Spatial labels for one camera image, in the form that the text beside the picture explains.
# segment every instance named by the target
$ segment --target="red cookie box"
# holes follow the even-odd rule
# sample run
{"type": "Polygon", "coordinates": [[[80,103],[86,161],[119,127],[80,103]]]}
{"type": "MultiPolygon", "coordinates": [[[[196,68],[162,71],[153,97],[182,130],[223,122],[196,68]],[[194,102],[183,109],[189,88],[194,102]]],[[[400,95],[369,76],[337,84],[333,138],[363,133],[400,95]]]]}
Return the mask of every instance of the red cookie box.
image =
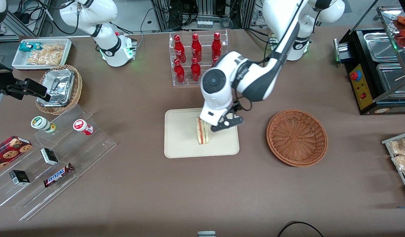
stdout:
{"type": "Polygon", "coordinates": [[[11,136],[2,142],[0,144],[0,170],[32,147],[30,141],[16,136],[11,136]]]}

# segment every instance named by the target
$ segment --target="acrylic bottle rack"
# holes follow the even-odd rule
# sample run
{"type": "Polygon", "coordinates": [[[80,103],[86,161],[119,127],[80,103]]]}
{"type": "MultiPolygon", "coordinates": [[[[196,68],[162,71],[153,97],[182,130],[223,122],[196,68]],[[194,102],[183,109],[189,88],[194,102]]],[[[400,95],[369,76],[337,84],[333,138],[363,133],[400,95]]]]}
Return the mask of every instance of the acrylic bottle rack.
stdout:
{"type": "Polygon", "coordinates": [[[91,114],[79,105],[65,111],[52,122],[56,124],[53,133],[37,132],[29,139],[33,148],[15,160],[13,165],[7,165],[5,170],[0,171],[0,207],[13,207],[20,221],[33,217],[116,146],[97,126],[91,114]],[[72,124],[77,119],[83,119],[93,126],[93,133],[86,136],[73,130],[72,124]],[[59,160],[57,165],[44,162],[40,153],[43,147],[55,152],[59,160]],[[72,164],[74,170],[45,188],[43,180],[68,163],[72,164]],[[11,170],[25,171],[31,183],[28,186],[15,186],[9,175],[11,170]]]}
{"type": "Polygon", "coordinates": [[[192,51],[191,51],[191,45],[192,45],[192,34],[197,33],[198,34],[198,39],[201,43],[201,48],[202,48],[202,60],[199,62],[201,66],[201,76],[204,74],[204,72],[211,68],[213,65],[213,59],[211,58],[211,45],[214,40],[214,33],[219,32],[220,33],[220,41],[222,42],[222,55],[225,55],[228,53],[228,32],[226,30],[204,30],[204,31],[193,31],[193,32],[188,32],[188,31],[183,31],[183,32],[175,32],[175,33],[170,33],[169,35],[169,52],[171,56],[171,68],[172,68],[172,81],[174,83],[174,86],[191,86],[191,85],[200,85],[201,82],[201,77],[200,81],[195,82],[192,79],[192,72],[191,72],[191,59],[192,59],[192,51]],[[176,58],[175,55],[175,41],[174,41],[174,36],[179,35],[180,40],[183,43],[183,46],[185,47],[185,55],[186,55],[186,62],[182,63],[183,69],[185,71],[185,83],[179,84],[176,79],[175,71],[174,71],[174,60],[176,58]]]}

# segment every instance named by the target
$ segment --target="red button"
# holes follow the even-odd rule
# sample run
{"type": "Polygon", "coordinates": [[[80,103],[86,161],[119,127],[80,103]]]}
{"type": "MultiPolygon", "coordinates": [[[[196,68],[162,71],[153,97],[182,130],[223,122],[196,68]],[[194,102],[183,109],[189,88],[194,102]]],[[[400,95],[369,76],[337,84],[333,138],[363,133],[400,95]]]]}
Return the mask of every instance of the red button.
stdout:
{"type": "Polygon", "coordinates": [[[350,74],[350,79],[352,79],[352,80],[356,80],[356,79],[358,79],[358,77],[359,77],[359,74],[357,72],[352,72],[350,74]]]}

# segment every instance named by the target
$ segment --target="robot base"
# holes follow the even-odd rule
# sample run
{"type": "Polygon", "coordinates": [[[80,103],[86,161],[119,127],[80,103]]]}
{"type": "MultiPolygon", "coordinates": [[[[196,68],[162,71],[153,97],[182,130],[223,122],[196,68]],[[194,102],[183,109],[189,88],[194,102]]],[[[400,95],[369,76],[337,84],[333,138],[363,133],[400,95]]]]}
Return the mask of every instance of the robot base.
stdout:
{"type": "Polygon", "coordinates": [[[123,66],[131,60],[135,59],[135,54],[137,51],[137,42],[134,40],[132,41],[131,38],[126,36],[118,36],[121,39],[121,46],[118,51],[112,57],[108,57],[100,51],[103,59],[109,64],[110,66],[123,66]]]}

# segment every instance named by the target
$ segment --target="bread slice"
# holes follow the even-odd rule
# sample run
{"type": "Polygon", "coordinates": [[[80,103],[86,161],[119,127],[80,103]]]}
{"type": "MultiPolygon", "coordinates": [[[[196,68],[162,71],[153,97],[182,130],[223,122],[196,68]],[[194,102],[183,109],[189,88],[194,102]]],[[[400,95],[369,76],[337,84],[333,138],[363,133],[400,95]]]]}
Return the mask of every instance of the bread slice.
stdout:
{"type": "Polygon", "coordinates": [[[197,137],[198,143],[200,145],[207,144],[210,141],[208,134],[209,131],[210,125],[206,121],[201,120],[199,117],[197,117],[197,137]]]}

